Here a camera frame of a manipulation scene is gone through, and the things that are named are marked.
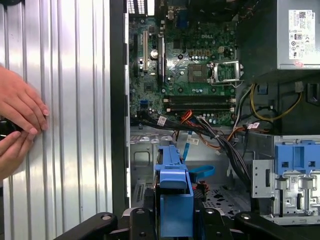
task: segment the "white label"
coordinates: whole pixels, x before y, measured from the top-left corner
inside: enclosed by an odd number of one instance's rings
[[[252,125],[252,129],[257,129],[259,127],[259,122],[255,122],[253,125]]]
[[[315,51],[316,14],[312,10],[289,10],[289,59],[303,60]]]
[[[164,116],[160,116],[157,122],[157,125],[163,127],[167,121],[167,118]]]
[[[198,144],[199,144],[199,139],[192,138],[192,137],[188,137],[188,138],[186,139],[186,142],[187,142],[188,144],[198,145]]]

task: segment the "ribbed metal panel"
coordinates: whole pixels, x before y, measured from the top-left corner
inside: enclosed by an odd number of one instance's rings
[[[110,0],[0,5],[0,64],[50,109],[15,174],[4,181],[6,240],[51,240],[112,211]]]

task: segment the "pcie slot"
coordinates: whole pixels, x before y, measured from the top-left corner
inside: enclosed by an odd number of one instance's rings
[[[143,70],[148,71],[148,39],[149,39],[149,32],[143,31],[142,34],[142,43],[143,43]]]

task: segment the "expansion slot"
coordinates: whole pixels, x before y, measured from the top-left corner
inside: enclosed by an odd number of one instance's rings
[[[149,39],[149,32],[143,31],[142,35],[142,43],[143,43],[143,71],[148,71],[148,39]]]
[[[187,110],[232,112],[235,103],[229,96],[166,96],[163,105],[167,113]]]
[[[166,77],[165,38],[158,38],[158,84],[162,86]]]

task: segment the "blue plastic bracket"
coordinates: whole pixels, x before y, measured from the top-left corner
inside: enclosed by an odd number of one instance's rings
[[[155,165],[159,174],[159,189],[172,189],[160,194],[160,236],[193,237],[194,193],[189,171],[174,145],[160,146],[162,162]]]
[[[276,144],[274,147],[275,173],[298,171],[309,174],[320,170],[320,144],[312,140],[303,140],[299,144]]]

